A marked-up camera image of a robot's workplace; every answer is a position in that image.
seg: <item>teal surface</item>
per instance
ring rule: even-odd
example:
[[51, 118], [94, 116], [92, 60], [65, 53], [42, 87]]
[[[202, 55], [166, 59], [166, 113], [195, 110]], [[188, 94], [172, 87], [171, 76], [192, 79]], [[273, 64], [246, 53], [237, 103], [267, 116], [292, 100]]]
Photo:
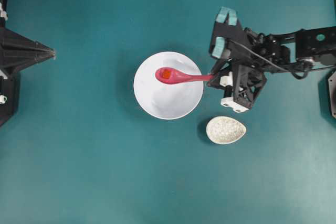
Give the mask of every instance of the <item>teal surface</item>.
[[[335, 223], [326, 72], [268, 76], [242, 114], [209, 88], [176, 121], [136, 103], [134, 73], [156, 52], [210, 70], [221, 6], [265, 34], [335, 25], [334, 0], [8, 0], [7, 27], [57, 60], [22, 72], [19, 111], [0, 129], [0, 223]], [[217, 115], [246, 136], [212, 144]]]

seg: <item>pink spoon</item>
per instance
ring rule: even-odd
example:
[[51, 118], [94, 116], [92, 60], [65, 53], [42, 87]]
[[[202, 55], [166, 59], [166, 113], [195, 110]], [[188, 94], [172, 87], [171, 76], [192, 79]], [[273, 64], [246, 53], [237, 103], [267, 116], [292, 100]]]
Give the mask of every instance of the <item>pink spoon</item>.
[[175, 68], [164, 67], [159, 68], [155, 72], [155, 77], [165, 84], [177, 84], [191, 81], [210, 81], [214, 76], [212, 74], [208, 74], [206, 76], [192, 76], [190, 74], [180, 72]]

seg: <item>white bowl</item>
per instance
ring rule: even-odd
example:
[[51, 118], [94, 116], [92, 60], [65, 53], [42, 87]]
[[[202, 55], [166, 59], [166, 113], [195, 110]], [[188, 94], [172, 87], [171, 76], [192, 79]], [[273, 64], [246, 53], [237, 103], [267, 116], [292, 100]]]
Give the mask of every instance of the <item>white bowl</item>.
[[171, 67], [187, 74], [201, 74], [197, 65], [178, 52], [159, 52], [147, 58], [134, 77], [134, 94], [148, 114], [166, 120], [178, 119], [193, 111], [203, 94], [203, 82], [163, 84], [155, 78], [158, 68]]

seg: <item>white speckled bowl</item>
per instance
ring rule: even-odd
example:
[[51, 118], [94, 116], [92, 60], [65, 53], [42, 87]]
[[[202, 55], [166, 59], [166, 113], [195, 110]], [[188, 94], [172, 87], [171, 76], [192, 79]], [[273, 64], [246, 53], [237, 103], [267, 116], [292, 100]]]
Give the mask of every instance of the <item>white speckled bowl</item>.
[[217, 116], [206, 126], [206, 134], [216, 144], [231, 144], [246, 133], [246, 127], [233, 118]]

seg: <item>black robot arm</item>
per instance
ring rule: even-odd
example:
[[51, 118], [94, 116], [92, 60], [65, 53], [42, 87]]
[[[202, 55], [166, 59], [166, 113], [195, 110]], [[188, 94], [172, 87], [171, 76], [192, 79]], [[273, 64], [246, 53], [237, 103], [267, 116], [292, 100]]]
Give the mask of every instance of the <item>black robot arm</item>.
[[[296, 60], [290, 49], [296, 44]], [[216, 59], [211, 69], [215, 78], [209, 87], [223, 89], [221, 105], [236, 112], [251, 109], [266, 84], [265, 72], [290, 72], [296, 79], [305, 78], [316, 62], [336, 67], [336, 27], [300, 30], [290, 34], [257, 34], [243, 29], [236, 12], [222, 7], [217, 15], [209, 53]]]

